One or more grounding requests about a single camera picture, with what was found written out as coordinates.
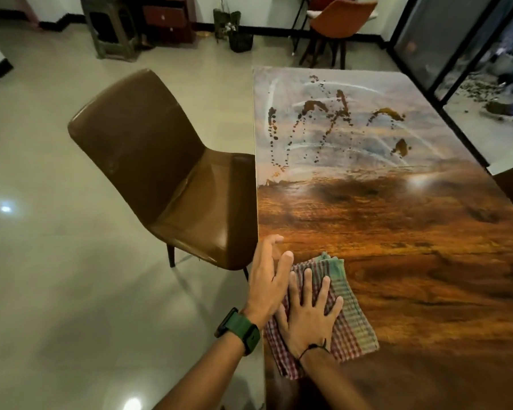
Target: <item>forearm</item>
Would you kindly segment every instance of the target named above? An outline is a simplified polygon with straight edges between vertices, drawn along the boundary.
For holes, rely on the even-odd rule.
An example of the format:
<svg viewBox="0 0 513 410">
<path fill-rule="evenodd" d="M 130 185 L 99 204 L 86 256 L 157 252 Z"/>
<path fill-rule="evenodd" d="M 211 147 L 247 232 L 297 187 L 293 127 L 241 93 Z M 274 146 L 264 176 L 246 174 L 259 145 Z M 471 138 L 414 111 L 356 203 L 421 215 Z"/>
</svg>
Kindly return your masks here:
<svg viewBox="0 0 513 410">
<path fill-rule="evenodd" d="M 217 408 L 244 353 L 243 342 L 226 332 L 154 410 Z"/>
<path fill-rule="evenodd" d="M 300 363 L 332 409 L 372 410 L 328 352 L 321 348 L 307 351 Z"/>
</svg>

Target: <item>right hand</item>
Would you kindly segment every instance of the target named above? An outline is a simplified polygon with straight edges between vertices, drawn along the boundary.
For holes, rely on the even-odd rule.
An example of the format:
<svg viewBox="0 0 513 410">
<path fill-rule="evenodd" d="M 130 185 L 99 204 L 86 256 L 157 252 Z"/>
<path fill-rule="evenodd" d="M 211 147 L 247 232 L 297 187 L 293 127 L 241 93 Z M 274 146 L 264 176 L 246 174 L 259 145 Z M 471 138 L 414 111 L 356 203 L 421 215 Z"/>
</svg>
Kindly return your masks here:
<svg viewBox="0 0 513 410">
<path fill-rule="evenodd" d="M 333 336 L 333 325 L 342 311 L 344 303 L 342 296 L 338 296 L 333 308 L 325 315 L 325 304 L 329 295 L 330 278 L 325 276 L 321 282 L 321 290 L 312 306 L 312 270 L 304 271 L 303 305 L 300 304 L 300 293 L 296 283 L 296 274 L 289 275 L 289 318 L 283 304 L 276 312 L 277 324 L 280 334 L 290 353 L 296 359 L 307 350 L 311 344 L 323 345 L 330 352 L 330 343 Z"/>
</svg>

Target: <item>wooden table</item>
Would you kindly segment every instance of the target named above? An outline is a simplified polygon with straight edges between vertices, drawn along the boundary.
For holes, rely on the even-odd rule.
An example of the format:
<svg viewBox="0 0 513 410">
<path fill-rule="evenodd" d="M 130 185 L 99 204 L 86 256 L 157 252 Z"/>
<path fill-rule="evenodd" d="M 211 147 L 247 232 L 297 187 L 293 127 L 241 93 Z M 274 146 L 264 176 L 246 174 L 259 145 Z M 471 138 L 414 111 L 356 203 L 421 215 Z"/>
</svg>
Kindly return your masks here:
<svg viewBox="0 0 513 410">
<path fill-rule="evenodd" d="M 513 205 L 410 80 L 257 68 L 254 106 L 259 234 L 346 260 L 380 341 L 343 366 L 369 403 L 513 409 Z M 264 348 L 268 410 L 326 408 Z"/>
</svg>

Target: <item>drawer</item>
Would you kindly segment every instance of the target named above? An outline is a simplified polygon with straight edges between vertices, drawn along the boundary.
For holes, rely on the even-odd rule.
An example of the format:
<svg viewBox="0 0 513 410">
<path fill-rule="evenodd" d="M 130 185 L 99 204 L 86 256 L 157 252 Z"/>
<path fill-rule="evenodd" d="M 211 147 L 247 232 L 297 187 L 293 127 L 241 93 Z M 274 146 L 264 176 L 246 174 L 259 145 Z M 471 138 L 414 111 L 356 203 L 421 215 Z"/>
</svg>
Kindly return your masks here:
<svg viewBox="0 0 513 410">
<path fill-rule="evenodd" d="M 150 26 L 184 28 L 188 24 L 184 8 L 145 5 L 143 11 Z"/>
</svg>

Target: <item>orange chair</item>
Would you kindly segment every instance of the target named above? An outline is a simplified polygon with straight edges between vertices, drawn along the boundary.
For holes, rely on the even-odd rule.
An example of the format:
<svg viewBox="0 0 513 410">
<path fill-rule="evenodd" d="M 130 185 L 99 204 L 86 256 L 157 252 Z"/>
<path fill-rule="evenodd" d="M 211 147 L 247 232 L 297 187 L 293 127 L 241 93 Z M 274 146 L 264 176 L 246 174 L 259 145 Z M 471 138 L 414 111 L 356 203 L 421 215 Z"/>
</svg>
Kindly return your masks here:
<svg viewBox="0 0 513 410">
<path fill-rule="evenodd" d="M 340 45 L 340 68 L 346 68 L 346 39 L 356 34 L 369 20 L 378 2 L 357 3 L 352 0 L 335 0 L 325 8 L 316 18 L 310 20 L 310 43 L 302 58 L 304 63 L 308 54 L 313 52 L 310 68 L 317 64 L 318 54 L 325 50 L 327 43 L 333 51 L 333 62 L 336 63 L 336 52 Z"/>
</svg>

